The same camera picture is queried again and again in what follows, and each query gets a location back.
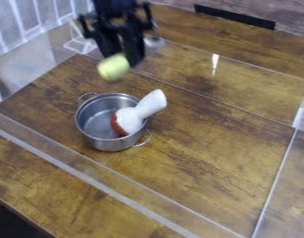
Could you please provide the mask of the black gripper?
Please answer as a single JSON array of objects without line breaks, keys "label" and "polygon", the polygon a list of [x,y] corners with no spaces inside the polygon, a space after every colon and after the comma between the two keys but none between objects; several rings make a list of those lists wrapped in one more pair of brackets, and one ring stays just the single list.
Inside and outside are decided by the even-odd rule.
[{"label": "black gripper", "polygon": [[[94,37],[104,58],[122,51],[116,33],[106,30],[95,31],[88,27],[88,22],[98,24],[108,30],[116,31],[127,25],[138,25],[143,31],[155,29],[151,2],[95,2],[94,10],[87,14],[79,14],[82,33],[86,38]],[[143,32],[135,28],[124,28],[120,31],[123,39],[123,52],[130,65],[135,67],[146,57]]]}]

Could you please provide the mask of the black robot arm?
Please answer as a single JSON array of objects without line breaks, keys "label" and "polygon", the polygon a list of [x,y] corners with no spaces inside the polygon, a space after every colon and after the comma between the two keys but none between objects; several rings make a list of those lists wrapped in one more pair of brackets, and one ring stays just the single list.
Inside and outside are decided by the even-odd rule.
[{"label": "black robot arm", "polygon": [[151,3],[92,0],[95,10],[79,14],[82,35],[94,39],[104,58],[123,53],[134,67],[146,57],[145,32],[157,29]]}]

